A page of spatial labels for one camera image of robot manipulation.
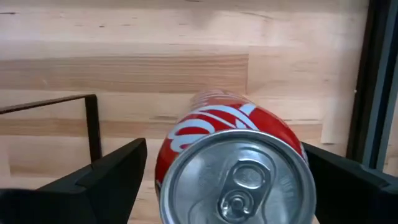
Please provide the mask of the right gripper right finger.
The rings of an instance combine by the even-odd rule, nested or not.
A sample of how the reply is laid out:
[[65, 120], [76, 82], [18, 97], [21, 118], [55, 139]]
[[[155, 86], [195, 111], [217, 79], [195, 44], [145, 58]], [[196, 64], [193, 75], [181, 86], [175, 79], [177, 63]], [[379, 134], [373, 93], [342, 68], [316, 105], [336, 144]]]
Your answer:
[[397, 177], [304, 143], [320, 223], [397, 224]]

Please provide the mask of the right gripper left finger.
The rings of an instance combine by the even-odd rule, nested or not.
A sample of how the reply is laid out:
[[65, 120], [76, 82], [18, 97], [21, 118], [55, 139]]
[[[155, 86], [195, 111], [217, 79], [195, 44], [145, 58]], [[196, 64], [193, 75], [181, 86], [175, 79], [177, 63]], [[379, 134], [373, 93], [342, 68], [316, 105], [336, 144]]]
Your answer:
[[127, 223], [146, 160], [138, 138], [38, 189], [1, 189], [1, 223]]

